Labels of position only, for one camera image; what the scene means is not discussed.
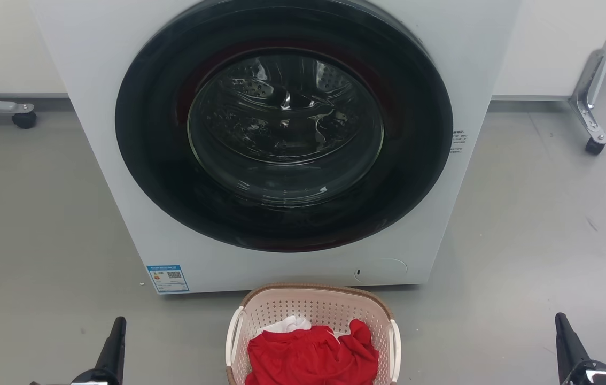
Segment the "blue energy label sticker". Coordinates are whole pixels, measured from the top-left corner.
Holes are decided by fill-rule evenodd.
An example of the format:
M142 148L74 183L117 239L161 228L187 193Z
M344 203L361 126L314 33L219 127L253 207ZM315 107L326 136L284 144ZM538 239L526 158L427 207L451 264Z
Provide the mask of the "blue energy label sticker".
M185 294L190 292L181 266L149 265L146 266L146 269L159 295Z

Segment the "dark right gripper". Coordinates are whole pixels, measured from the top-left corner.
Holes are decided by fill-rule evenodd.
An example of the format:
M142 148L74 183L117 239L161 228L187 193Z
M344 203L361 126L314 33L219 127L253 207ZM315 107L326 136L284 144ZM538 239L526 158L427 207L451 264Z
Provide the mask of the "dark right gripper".
M606 385L606 365L591 361L564 313L555 315L557 370L560 384Z

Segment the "round white filter cover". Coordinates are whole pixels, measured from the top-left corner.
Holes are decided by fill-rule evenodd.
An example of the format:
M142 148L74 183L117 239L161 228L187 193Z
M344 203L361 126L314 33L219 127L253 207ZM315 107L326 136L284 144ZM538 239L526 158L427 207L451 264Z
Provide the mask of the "round white filter cover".
M403 284L407 276L407 265L395 258L367 260L354 271L356 280L365 286Z

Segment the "round black washer door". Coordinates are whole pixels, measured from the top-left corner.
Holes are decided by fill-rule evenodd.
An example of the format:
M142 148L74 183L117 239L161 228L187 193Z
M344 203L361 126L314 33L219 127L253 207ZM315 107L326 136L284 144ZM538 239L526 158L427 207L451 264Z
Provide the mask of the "round black washer door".
M164 212L222 243L307 252L406 216L445 167L449 94L364 0L204 0L122 80L118 147Z

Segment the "red garment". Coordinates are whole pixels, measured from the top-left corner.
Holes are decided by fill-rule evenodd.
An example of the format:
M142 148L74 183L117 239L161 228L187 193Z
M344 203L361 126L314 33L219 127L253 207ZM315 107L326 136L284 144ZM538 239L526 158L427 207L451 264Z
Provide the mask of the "red garment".
M247 346L251 366L245 385L373 385L380 353L369 327L359 319L349 333L335 336L328 326L267 326Z

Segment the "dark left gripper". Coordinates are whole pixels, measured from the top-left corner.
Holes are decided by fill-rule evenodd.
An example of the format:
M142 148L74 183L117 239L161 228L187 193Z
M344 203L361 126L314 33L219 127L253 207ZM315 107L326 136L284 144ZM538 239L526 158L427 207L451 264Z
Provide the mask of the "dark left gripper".
M121 385L118 376L124 374L127 320L117 317L113 322L95 369L76 376L71 385Z

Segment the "pink perforated laundry basket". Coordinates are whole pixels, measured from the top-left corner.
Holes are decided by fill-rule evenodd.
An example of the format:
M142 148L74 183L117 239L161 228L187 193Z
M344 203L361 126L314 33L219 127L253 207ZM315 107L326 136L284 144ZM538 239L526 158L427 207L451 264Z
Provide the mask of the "pink perforated laundry basket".
M336 337L350 333L353 319L364 322L379 352L374 385L398 385L401 336L388 305L366 290L312 283L269 283L244 297L233 312L227 331L228 385L245 385L251 371L247 344L259 329L289 316L303 317L313 326L328 326Z

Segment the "white garment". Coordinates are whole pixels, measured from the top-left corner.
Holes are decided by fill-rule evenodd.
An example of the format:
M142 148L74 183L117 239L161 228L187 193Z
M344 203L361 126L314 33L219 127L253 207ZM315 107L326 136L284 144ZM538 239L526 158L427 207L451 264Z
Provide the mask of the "white garment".
M305 317L289 316L282 321L275 322L269 326L265 326L263 331L271 333L291 333L296 330L310 330L312 324Z

